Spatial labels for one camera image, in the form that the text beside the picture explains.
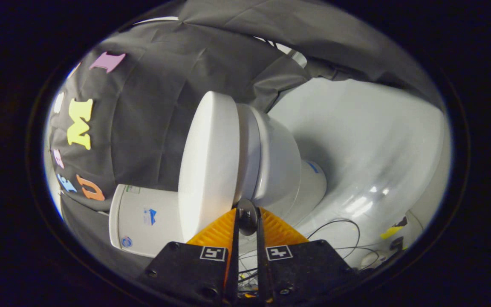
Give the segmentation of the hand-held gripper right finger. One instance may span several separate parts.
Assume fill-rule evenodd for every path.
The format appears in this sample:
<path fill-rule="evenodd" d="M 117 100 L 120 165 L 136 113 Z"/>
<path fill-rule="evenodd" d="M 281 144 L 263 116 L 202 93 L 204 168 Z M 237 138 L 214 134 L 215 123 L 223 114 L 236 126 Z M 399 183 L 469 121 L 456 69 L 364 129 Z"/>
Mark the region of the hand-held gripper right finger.
<path fill-rule="evenodd" d="M 309 241 L 280 217 L 257 209 L 259 296 L 265 304 L 319 304 L 353 283 L 356 271 L 326 240 Z"/>

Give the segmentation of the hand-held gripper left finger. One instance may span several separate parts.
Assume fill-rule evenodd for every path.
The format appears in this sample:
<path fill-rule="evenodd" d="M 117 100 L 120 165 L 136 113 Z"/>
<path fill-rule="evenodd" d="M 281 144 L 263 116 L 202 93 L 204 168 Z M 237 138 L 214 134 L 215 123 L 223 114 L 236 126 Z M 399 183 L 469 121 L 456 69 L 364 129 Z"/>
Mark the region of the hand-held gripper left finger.
<path fill-rule="evenodd" d="M 174 305 L 232 305 L 237 297 L 236 209 L 186 243 L 171 241 L 144 270 L 149 290 Z"/>

